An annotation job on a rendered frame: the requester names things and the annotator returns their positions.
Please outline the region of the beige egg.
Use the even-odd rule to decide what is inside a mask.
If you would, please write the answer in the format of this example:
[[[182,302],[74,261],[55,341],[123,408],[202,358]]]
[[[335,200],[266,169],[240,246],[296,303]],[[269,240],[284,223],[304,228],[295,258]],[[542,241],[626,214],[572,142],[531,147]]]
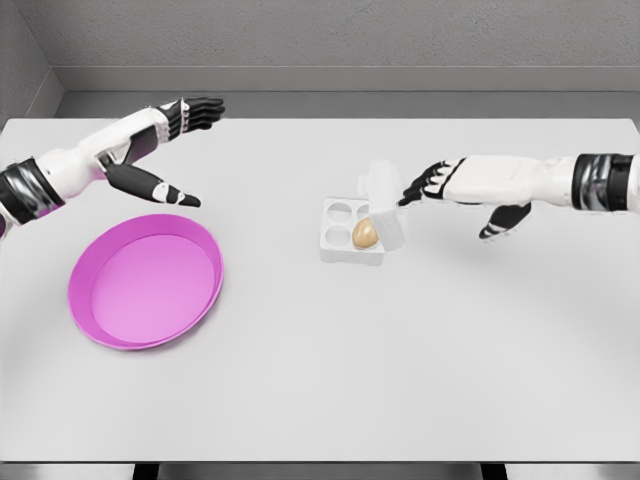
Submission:
[[[379,236],[370,218],[361,219],[352,231],[352,243],[357,249],[369,249],[379,242]]]

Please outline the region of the white egg box with lid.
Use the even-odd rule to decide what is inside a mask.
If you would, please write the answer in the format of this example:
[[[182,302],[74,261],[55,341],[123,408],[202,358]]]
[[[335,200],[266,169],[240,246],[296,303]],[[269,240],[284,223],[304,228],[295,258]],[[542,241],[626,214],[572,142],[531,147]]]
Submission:
[[[359,177],[355,197],[325,198],[319,233],[320,260],[378,266],[386,252],[402,248],[407,234],[405,214],[397,205],[401,193],[396,165],[378,160]],[[366,217],[373,222],[379,242],[361,250],[352,243],[352,231]]]

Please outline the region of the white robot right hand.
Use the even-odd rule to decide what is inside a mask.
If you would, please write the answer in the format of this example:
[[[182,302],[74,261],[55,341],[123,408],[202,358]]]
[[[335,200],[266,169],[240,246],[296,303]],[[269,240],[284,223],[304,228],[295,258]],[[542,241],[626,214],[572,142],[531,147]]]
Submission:
[[[515,228],[531,212],[534,177],[541,162],[534,158],[470,155],[442,160],[415,178],[397,202],[407,207],[426,200],[494,208],[479,238],[490,240]]]

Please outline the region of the pink round plate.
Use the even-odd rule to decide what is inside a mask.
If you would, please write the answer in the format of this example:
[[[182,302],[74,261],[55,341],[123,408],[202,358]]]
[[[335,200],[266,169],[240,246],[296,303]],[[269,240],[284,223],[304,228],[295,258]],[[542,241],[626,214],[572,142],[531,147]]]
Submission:
[[[67,300],[76,326],[118,350],[142,350],[186,333],[210,310],[224,278],[214,236],[186,217],[126,220],[79,257]]]

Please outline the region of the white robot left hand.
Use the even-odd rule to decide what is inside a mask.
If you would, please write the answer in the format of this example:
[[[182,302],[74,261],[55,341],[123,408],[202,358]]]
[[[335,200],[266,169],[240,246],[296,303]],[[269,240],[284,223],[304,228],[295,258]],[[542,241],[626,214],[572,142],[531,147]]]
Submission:
[[[98,179],[129,195],[198,208],[200,200],[135,165],[159,146],[197,130],[209,130],[225,112],[220,98],[179,98],[123,117],[79,143],[82,158]]]

